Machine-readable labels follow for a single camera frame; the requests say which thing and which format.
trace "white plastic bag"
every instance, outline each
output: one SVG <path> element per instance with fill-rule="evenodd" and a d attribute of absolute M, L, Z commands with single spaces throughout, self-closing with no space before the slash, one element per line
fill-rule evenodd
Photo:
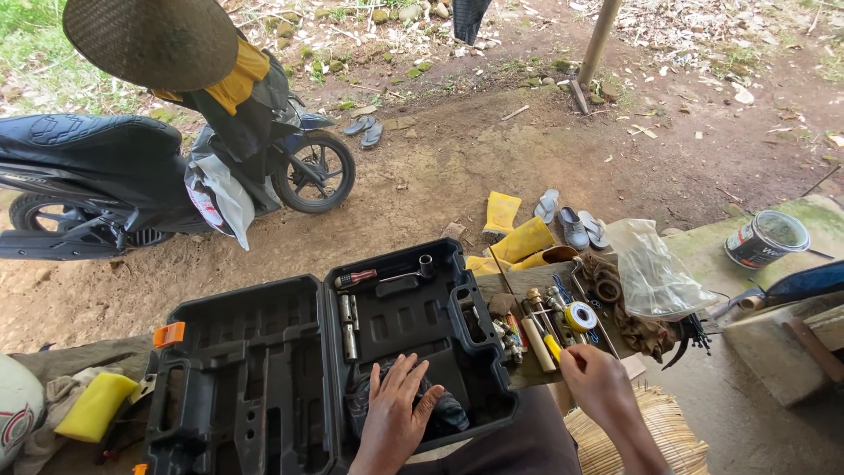
<path fill-rule="evenodd" d="M 644 320 L 677 321 L 717 301 L 671 254 L 651 220 L 625 219 L 607 225 L 607 240 L 619 255 L 625 310 Z"/>
<path fill-rule="evenodd" d="M 255 219 L 255 205 L 252 203 L 252 198 L 243 185 L 231 176 L 229 168 L 216 155 L 212 154 L 192 161 L 191 166 L 202 170 L 203 184 L 214 192 L 220 214 L 235 233 L 237 242 L 248 251 L 246 230 Z"/>

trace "person's left hand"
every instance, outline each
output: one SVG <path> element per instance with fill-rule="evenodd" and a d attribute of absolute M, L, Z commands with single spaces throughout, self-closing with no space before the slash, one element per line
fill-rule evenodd
<path fill-rule="evenodd" d="M 381 367 L 372 365 L 369 413 L 349 475 L 395 475 L 419 446 L 430 413 L 446 388 L 433 386 L 414 409 L 419 382 L 428 370 L 423 361 L 410 371 L 416 359 L 416 353 L 399 355 L 383 381 Z"/>

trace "white helmet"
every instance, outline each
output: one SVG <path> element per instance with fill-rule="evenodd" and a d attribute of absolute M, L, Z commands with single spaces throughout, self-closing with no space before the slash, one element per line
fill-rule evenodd
<path fill-rule="evenodd" d="M 21 363 L 0 354 L 0 471 L 12 464 L 44 410 L 44 387 Z"/>

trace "orange latch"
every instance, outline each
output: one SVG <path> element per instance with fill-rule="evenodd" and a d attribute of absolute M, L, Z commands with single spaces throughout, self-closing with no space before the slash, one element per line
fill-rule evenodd
<path fill-rule="evenodd" d="M 185 336 L 185 322 L 175 322 L 161 327 L 153 334 L 153 345 L 156 348 L 166 348 L 175 345 Z"/>

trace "rubber ring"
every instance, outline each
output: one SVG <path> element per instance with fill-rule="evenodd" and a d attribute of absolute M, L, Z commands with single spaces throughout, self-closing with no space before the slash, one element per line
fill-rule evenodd
<path fill-rule="evenodd" d="M 595 295 L 603 302 L 616 303 L 621 299 L 621 285 L 611 279 L 595 282 Z"/>
<path fill-rule="evenodd" d="M 586 333 L 598 325 L 598 315 L 583 302 L 573 302 L 565 308 L 565 321 L 574 331 Z"/>

